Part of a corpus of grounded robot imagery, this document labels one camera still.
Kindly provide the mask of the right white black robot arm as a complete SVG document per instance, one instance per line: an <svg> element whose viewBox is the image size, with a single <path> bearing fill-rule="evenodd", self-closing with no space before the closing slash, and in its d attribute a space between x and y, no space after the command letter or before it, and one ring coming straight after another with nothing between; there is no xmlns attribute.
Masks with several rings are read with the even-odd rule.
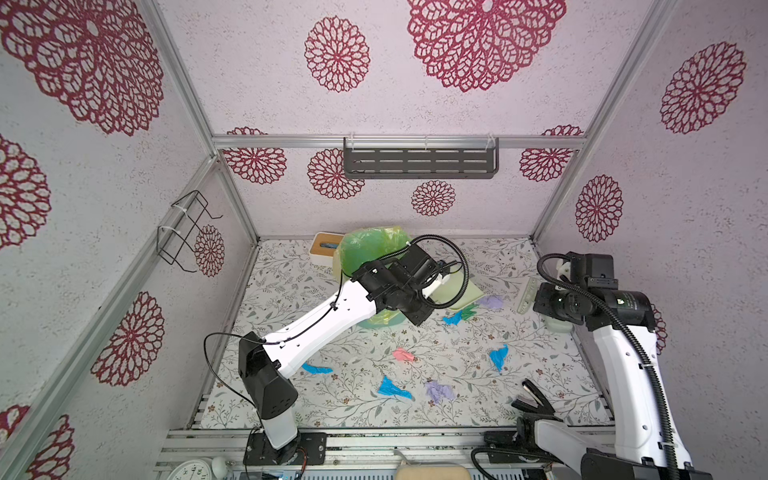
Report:
<svg viewBox="0 0 768 480"><path fill-rule="evenodd" d="M610 255L546 254L535 312L592 335L605 367L615 420L614 450L605 453L558 419L530 381L537 406L515 401L518 437L526 453L541 454L583 479L707 479L695 468L676 428L659 371L657 322L648 297L620 289Z"/></svg>

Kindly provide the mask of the purple paper scrap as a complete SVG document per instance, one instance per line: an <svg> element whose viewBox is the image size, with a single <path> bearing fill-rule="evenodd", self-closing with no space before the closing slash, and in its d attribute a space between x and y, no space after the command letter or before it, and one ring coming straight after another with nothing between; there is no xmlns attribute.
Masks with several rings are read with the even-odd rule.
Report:
<svg viewBox="0 0 768 480"><path fill-rule="evenodd" d="M434 405L438 405L443 401L454 401L456 399L456 394L450 385L441 384L436 380L426 382L425 389L430 397L430 403Z"/></svg>
<svg viewBox="0 0 768 480"><path fill-rule="evenodd" d="M491 311L498 311L504 308L503 298L497 295L484 296L483 298L478 299L476 304L481 308Z"/></svg>

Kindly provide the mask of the purple paper scrap near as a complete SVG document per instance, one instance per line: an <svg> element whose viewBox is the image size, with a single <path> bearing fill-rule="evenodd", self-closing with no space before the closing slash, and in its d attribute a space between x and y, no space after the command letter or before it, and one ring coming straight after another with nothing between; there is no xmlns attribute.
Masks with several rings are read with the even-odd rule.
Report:
<svg viewBox="0 0 768 480"><path fill-rule="evenodd" d="M436 380L426 382L425 389L430 397L430 403L434 405L438 405L443 401L454 401L456 399L456 394L450 385L441 384Z"/></svg>

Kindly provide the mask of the white wooden-top tissue box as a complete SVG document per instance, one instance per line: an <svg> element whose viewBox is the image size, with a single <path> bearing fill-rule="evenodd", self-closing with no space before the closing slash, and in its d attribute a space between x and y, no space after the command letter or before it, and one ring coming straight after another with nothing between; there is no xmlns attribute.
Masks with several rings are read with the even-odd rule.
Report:
<svg viewBox="0 0 768 480"><path fill-rule="evenodd" d="M340 246L344 235L330 232L318 232L315 234L309 249L309 258L313 265L331 268L334 255Z"/></svg>

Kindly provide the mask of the beige object at bottom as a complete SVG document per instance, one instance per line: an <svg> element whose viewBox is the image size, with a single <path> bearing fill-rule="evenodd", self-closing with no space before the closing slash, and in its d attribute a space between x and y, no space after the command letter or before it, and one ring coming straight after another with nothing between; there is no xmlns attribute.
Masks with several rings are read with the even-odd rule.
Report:
<svg viewBox="0 0 768 480"><path fill-rule="evenodd" d="M400 460L395 480L471 480L469 470L453 463L419 463L410 460L403 452L395 449L393 453Z"/></svg>

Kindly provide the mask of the purple paper scrap far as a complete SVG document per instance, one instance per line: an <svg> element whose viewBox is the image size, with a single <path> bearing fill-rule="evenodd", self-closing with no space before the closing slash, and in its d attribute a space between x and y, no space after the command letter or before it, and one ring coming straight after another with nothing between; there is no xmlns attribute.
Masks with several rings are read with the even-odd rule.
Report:
<svg viewBox="0 0 768 480"><path fill-rule="evenodd" d="M504 308L503 298L497 295L484 296L483 298L478 299L476 304L481 308L491 311L498 311Z"/></svg>

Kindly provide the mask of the pink paper scrap centre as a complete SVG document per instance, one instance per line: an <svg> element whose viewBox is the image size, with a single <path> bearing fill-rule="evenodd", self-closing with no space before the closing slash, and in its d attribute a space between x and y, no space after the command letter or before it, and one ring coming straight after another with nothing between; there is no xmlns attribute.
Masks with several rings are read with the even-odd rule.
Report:
<svg viewBox="0 0 768 480"><path fill-rule="evenodd" d="M416 359L414 354L404 350L403 348L397 348L392 352L392 355L399 362L413 362Z"/></svg>

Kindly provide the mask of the blue green paper scrap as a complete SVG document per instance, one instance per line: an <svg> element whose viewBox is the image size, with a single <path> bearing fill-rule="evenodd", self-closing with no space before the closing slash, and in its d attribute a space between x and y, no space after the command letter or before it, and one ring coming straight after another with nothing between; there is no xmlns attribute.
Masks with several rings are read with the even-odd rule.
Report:
<svg viewBox="0 0 768 480"><path fill-rule="evenodd" d="M470 321L477 314L477 306L471 304L459 311L453 312L450 315L446 315L442 318L443 322L449 326L456 326L462 321Z"/></svg>

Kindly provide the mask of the white round gauge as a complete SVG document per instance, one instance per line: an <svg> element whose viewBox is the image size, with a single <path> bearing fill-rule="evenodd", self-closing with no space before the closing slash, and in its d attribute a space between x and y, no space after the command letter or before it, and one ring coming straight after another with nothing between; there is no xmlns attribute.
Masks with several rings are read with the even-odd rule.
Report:
<svg viewBox="0 0 768 480"><path fill-rule="evenodd" d="M174 468L168 480L214 480L210 462L206 459L193 459Z"/></svg>

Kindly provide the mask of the black stapler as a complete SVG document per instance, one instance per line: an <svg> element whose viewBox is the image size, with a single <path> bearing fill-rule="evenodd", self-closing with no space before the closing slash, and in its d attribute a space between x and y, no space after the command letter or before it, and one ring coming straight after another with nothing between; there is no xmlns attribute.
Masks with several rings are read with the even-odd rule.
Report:
<svg viewBox="0 0 768 480"><path fill-rule="evenodd" d="M518 396L511 406L521 412L544 416L554 416L556 411L551 402L546 398L538 386L530 379L524 379L521 383L527 397Z"/></svg>

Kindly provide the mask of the dark grey wall shelf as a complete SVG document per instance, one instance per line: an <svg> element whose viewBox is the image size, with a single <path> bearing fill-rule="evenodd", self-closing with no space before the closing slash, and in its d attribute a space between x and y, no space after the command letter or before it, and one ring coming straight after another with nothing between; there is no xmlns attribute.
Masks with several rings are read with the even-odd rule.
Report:
<svg viewBox="0 0 768 480"><path fill-rule="evenodd" d="M356 180L485 180L499 171L499 148L356 146L344 138L342 166Z"/></svg>

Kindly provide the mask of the light green hand brush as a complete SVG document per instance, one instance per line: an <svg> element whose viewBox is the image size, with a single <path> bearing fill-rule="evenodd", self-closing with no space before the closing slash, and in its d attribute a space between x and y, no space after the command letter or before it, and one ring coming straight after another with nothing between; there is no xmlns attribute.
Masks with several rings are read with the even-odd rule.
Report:
<svg viewBox="0 0 768 480"><path fill-rule="evenodd" d="M524 315L532 309L535 303L539 285L540 280L537 277L530 277L527 280L525 288L522 291L522 296L516 307L516 312L519 315Z"/></svg>

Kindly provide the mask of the green bin with bag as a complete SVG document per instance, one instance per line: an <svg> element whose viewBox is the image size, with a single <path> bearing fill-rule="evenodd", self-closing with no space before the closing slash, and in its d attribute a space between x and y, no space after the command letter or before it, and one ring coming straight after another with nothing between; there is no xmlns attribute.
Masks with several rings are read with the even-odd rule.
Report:
<svg viewBox="0 0 768 480"><path fill-rule="evenodd" d="M396 257L385 256L408 246L410 236L400 226L370 227L346 233L333 256L334 278L361 280L371 288L376 311L358 324L361 329L380 329L402 323L414 293L405 287L391 267Z"/></svg>

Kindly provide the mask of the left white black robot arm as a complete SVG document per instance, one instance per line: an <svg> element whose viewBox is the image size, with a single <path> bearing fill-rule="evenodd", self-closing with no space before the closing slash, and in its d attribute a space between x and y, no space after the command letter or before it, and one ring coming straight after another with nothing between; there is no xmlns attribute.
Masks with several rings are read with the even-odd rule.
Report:
<svg viewBox="0 0 768 480"><path fill-rule="evenodd" d="M238 374L255 405L263 434L275 450L292 448L299 433L293 406L298 391L291 377L307 360L345 330L381 311L398 311L421 325L436 309L455 304L468 279L451 299L431 299L450 278L451 268L468 273L468 263L452 241L420 235L392 253L363 263L335 294L286 327L264 337L250 332L239 341Z"/></svg>

